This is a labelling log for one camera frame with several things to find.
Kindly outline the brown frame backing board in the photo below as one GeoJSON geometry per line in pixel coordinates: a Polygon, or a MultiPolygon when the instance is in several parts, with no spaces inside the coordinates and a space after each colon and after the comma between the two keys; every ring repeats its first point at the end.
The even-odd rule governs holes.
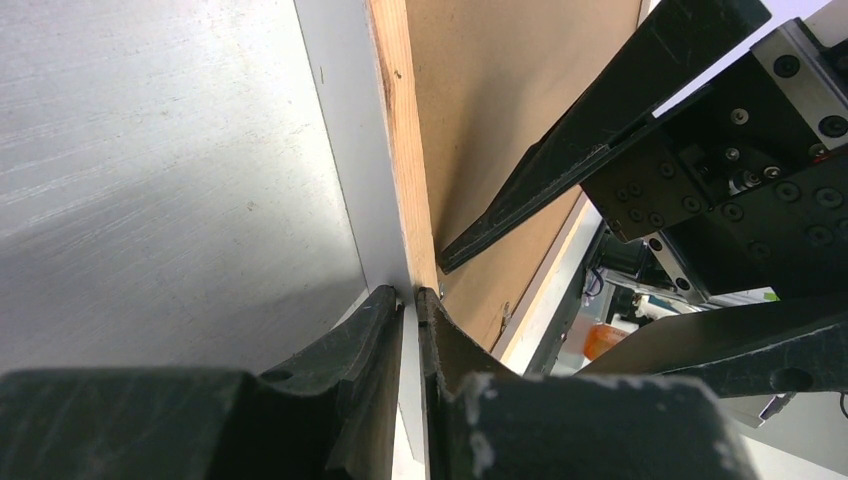
{"type": "MultiPolygon", "coordinates": [[[[433,238],[447,247],[494,200],[528,147],[635,31],[626,1],[407,5],[433,238]]],[[[492,347],[571,213],[572,190],[458,270],[444,305],[492,347]]]]}

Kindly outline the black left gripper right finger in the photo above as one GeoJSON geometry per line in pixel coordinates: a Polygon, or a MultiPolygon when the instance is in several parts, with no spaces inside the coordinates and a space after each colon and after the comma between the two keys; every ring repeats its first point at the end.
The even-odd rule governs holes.
{"type": "Polygon", "coordinates": [[[432,479],[753,479],[715,395],[687,377],[521,376],[431,288],[419,318],[432,479]]]}

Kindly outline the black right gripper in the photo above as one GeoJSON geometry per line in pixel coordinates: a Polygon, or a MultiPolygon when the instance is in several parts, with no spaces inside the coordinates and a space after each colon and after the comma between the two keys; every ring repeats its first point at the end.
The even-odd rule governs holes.
{"type": "Polygon", "coordinates": [[[847,289],[844,24],[787,21],[611,160],[771,17],[757,0],[660,2],[438,254],[442,272],[594,173],[583,190],[636,245],[636,278],[687,299],[809,298],[663,317],[581,374],[691,376],[721,398],[846,390],[847,299],[830,295],[847,289]]]}

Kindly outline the light wooden picture frame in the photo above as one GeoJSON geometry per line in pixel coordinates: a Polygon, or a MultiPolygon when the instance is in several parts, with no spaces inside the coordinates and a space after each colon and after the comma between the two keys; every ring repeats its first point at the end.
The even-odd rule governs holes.
{"type": "MultiPolygon", "coordinates": [[[[399,196],[409,276],[414,286],[438,289],[444,288],[440,275],[445,273],[436,262],[441,249],[436,248],[433,238],[407,13],[409,2],[370,1],[367,12],[385,98],[390,162],[399,196]]],[[[546,329],[536,310],[543,302],[544,292],[554,278],[565,249],[580,225],[599,222],[597,213],[582,192],[572,190],[577,190],[579,196],[571,213],[518,306],[504,317],[497,342],[487,347],[517,372],[525,371],[546,329]]]]}

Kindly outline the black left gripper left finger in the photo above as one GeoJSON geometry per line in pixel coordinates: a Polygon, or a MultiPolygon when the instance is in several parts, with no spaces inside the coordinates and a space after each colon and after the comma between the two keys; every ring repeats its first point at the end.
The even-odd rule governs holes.
{"type": "Polygon", "coordinates": [[[387,479],[403,307],[376,288],[260,374],[58,368],[1,379],[5,479],[387,479]]]}

